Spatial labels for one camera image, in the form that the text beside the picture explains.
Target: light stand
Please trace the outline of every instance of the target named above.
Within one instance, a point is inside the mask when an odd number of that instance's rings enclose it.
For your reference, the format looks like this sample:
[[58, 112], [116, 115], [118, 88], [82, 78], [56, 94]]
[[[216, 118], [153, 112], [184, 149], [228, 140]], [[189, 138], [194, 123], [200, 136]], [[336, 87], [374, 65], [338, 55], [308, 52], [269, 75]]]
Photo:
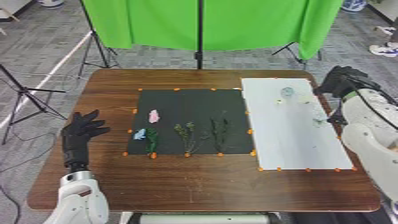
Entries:
[[[50, 113], [52, 115], [56, 115], [58, 117], [61, 117], [66, 120], [66, 117], [63, 116], [63, 114], [58, 112], [58, 110], [49, 105], [52, 94], [54, 93], [66, 93], [66, 91], [27, 88], [22, 85], [22, 83], [18, 82], [17, 78], [13, 77], [13, 75], [11, 75], [11, 73], [10, 73], [2, 64], [0, 64], [0, 70], [2, 70], [15, 86], [17, 86], [17, 89], [15, 88], [13, 89], [18, 92], [17, 104], [15, 104], [15, 108], [13, 108], [11, 119], [10, 119], [10, 124], [8, 124], [8, 128], [6, 128], [6, 134], [4, 134], [4, 141], [2, 141], [2, 145], [4, 145], [6, 142], [8, 142], [10, 131], [11, 131], [13, 125], [18, 124], [22, 121], [26, 121], [31, 117], [34, 117], [42, 113]], [[49, 92], [47, 101], [43, 101], [36, 97], [36, 95], [31, 93], [31, 91]], [[34, 106], [38, 107], [40, 111], [34, 112], [31, 115], [27, 115], [24, 118], [17, 119], [17, 112], [18, 112], [20, 101], [22, 101], [24, 96], [27, 97], [31, 102], [34, 103]]]
[[[90, 37], [90, 43], [88, 43], [88, 48], [86, 48], [86, 52], [84, 52], [84, 60], [82, 60], [82, 65], [81, 65], [81, 70], [79, 70], [79, 78], [82, 77], [84, 66], [86, 65], [95, 65], [100, 68], [113, 68], [114, 66], [121, 67], [121, 65], [118, 63], [118, 60], [116, 60], [118, 53], [116, 53], [113, 48], [107, 48], [104, 46], [104, 43], [102, 43], [102, 40], [100, 40], [100, 37], [98, 37], [97, 29], [95, 29], [93, 22], [91, 22], [90, 13], [88, 13], [86, 6], [84, 6], [84, 0], [81, 0], [81, 4], [82, 4], [84, 15], [86, 15], [88, 23], [90, 23], [90, 28], [91, 28], [91, 37]], [[100, 51], [104, 65], [98, 65], [98, 64], [93, 64], [93, 63], [88, 62], [88, 56], [90, 56], [90, 51], [91, 51], [93, 40], [97, 42], [97, 47], [98, 47], [98, 51]], [[109, 58], [106, 57], [104, 48], [106, 48], [106, 50], [109, 52]], [[116, 65], [111, 65], [111, 58], [114, 58]]]
[[[273, 53], [273, 56], [280, 54], [280, 52], [287, 49], [292, 53], [292, 56], [296, 58], [296, 61], [303, 64], [303, 70], [308, 69], [308, 61], [305, 59], [301, 59], [296, 55], [296, 52], [290, 49], [290, 46], [296, 44], [296, 42], [292, 42], [290, 44], [285, 45], [285, 47], [276, 51], [276, 53]], [[319, 61], [322, 61], [322, 52], [319, 50]]]
[[203, 69], [203, 20], [205, 20], [205, 0], [198, 0], [198, 69]]

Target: black mat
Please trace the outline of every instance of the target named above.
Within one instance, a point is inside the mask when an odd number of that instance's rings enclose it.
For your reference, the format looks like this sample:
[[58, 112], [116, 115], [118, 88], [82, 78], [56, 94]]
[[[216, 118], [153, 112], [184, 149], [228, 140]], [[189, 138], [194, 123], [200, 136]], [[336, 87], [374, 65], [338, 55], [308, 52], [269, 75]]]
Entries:
[[[150, 123], [150, 112], [159, 110], [161, 121]], [[203, 132], [212, 136], [203, 141], [196, 154], [217, 154], [216, 138], [212, 135], [212, 118], [228, 119], [230, 131], [226, 141], [226, 154], [244, 154], [253, 150], [253, 136], [248, 134], [249, 117], [246, 115], [246, 102], [241, 90], [145, 90], [139, 99], [139, 113], [134, 119], [134, 134], [143, 128], [159, 131], [159, 155], [184, 154], [184, 141], [175, 131], [177, 124], [194, 122], [196, 140]], [[146, 154], [146, 140], [129, 142], [129, 154]]]

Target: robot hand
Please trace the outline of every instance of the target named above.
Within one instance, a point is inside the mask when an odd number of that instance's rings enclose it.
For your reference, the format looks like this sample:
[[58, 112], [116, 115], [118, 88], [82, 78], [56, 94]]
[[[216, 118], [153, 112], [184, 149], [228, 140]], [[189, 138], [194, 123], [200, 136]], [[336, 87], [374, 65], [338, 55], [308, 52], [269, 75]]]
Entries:
[[106, 134], [111, 128], [100, 128], [106, 121], [95, 121], [100, 111], [95, 110], [88, 115], [74, 114], [72, 124], [63, 129], [63, 151], [65, 165], [70, 172], [88, 170], [90, 165], [90, 141], [91, 138]]

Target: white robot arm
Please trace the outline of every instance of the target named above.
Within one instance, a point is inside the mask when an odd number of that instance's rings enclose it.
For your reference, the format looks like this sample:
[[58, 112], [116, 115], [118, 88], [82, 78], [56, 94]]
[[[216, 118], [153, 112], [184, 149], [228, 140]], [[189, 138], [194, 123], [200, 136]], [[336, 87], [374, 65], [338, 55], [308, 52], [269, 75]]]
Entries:
[[109, 202], [91, 171], [79, 171], [61, 179], [59, 204], [45, 224], [106, 224]]
[[45, 224], [106, 224], [109, 221], [109, 202], [90, 171], [90, 140], [111, 131], [100, 128], [106, 121], [95, 121], [98, 114], [98, 110], [86, 116], [75, 113], [72, 124], [63, 129], [70, 174], [61, 179], [59, 203]]
[[336, 67], [315, 93], [333, 93], [342, 106], [331, 121], [345, 125], [342, 140], [356, 152], [372, 179], [388, 195], [397, 211], [398, 203], [398, 104], [351, 67]]

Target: white paper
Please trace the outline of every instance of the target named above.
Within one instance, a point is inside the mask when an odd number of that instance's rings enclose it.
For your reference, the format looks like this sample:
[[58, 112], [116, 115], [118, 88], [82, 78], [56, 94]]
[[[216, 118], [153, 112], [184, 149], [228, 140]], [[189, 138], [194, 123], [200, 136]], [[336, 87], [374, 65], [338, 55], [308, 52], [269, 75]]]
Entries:
[[310, 81], [249, 78], [242, 84], [260, 167], [352, 169]]

